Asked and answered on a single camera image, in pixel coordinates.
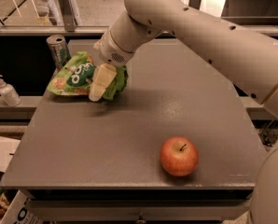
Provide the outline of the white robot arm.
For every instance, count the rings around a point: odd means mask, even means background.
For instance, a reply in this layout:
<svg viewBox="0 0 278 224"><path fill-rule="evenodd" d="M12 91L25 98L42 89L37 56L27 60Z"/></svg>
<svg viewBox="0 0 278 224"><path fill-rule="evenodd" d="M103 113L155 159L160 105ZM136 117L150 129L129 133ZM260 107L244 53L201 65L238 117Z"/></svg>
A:
<svg viewBox="0 0 278 224"><path fill-rule="evenodd" d="M124 0L125 10L94 44L120 67L167 31L278 119L278 41L185 5L181 0ZM259 170L246 224L278 224L278 141Z"/></svg>

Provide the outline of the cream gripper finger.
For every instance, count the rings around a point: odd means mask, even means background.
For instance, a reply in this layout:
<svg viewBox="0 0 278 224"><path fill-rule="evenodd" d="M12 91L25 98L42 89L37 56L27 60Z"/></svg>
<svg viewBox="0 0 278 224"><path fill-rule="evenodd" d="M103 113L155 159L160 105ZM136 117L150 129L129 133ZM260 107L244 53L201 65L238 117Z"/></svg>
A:
<svg viewBox="0 0 278 224"><path fill-rule="evenodd" d="M99 101L116 75L116 67L112 64L103 63L97 66L90 84L89 99L93 102Z"/></svg>

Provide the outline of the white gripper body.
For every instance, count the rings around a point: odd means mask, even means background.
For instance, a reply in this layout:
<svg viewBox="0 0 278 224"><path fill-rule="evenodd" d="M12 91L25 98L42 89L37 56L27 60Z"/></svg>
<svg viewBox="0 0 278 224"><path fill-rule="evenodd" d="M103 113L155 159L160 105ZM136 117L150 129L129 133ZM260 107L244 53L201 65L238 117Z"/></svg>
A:
<svg viewBox="0 0 278 224"><path fill-rule="evenodd" d="M110 63L115 67L125 65L134 55L133 52L127 52L121 49L115 43L109 31L106 31L93 47L97 50L99 58L102 61Z"/></svg>

